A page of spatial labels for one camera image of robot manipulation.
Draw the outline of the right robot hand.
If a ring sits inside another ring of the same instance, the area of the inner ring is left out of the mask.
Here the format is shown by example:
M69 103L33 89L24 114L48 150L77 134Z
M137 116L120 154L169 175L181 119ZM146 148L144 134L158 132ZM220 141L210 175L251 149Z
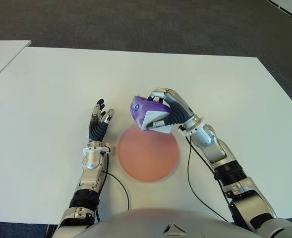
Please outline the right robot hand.
M194 116L194 112L190 106L175 90L156 88L151 92L148 101L153 101L156 97L159 98L160 103L165 101L169 105L171 111L165 118L149 123L146 127L147 129L182 124Z

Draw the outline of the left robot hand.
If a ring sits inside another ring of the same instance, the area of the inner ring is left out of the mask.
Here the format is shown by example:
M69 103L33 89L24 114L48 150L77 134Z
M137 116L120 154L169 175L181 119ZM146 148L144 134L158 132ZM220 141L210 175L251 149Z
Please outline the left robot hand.
M93 107L88 128L89 142L102 142L109 123L114 116L114 109L104 111L104 99L100 99Z

